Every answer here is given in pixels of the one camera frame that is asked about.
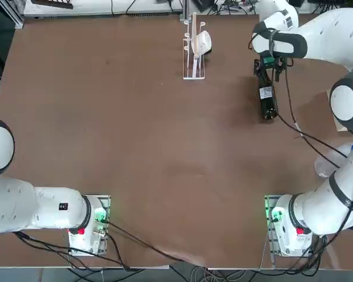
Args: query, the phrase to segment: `brown tabletop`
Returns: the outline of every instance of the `brown tabletop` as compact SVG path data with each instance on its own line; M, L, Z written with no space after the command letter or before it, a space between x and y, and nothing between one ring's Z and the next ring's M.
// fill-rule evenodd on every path
M317 155L280 120L260 118L257 55L247 49L258 18L205 20L213 51L202 81L182 80L185 27L176 16L27 21L15 32L0 93L0 118L16 140L5 174L110 194L112 221L194 264L257 268L264 196L316 188ZM288 72L301 128L335 146L353 140L336 132L325 94L344 73L309 60ZM283 75L276 87L290 120ZM28 233L68 244L66 231ZM130 266L171 262L114 235ZM353 269L353 232L326 253L323 268ZM116 258L110 244L107 256ZM277 267L294 261L278 258ZM0 266L66 265L0 234ZM272 267L268 247L263 267Z

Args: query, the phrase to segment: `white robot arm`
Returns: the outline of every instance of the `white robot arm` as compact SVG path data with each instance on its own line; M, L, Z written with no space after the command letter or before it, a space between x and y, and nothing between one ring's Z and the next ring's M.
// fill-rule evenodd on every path
M0 174L12 162L14 152L13 134L0 120ZM107 216L96 196L84 196L65 187L33 187L0 176L0 233L68 229L70 247L98 254L106 230L100 220Z
M330 105L338 121L353 133L353 8L326 12L298 27L297 13L285 0L259 4L266 11L281 7L254 28L252 44L260 56L319 59L351 71L333 85ZM336 233L352 200L353 151L319 188L279 198L271 217L281 254L300 256L311 245L312 233ZM344 229L352 226L353 210Z

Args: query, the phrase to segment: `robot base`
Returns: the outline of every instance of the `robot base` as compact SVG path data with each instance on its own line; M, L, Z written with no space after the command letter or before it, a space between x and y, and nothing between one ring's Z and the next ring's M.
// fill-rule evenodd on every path
M106 232L108 224L100 220L109 219L110 196L86 195L91 205L91 216L88 225L78 234L68 232L69 246L72 248L88 251L92 254L105 254L107 248ZM91 254L80 251L69 251L73 256L91 256Z
M265 197L267 218L272 221L271 224L268 224L269 242L272 243L271 250L274 254L283 257L301 257L311 245L312 233L297 233L289 215L291 197L291 195Z

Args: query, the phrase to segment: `label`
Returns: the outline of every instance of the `label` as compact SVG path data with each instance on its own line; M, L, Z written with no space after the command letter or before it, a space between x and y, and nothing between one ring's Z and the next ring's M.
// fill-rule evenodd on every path
M271 98L272 97L272 86L260 88L260 99Z

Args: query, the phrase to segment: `black bottle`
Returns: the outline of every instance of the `black bottle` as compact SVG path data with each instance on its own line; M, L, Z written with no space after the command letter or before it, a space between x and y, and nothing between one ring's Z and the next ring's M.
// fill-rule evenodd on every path
M259 82L260 111L263 119L270 120L277 117L277 103L274 95L275 89L267 74L267 69L261 66L257 73Z

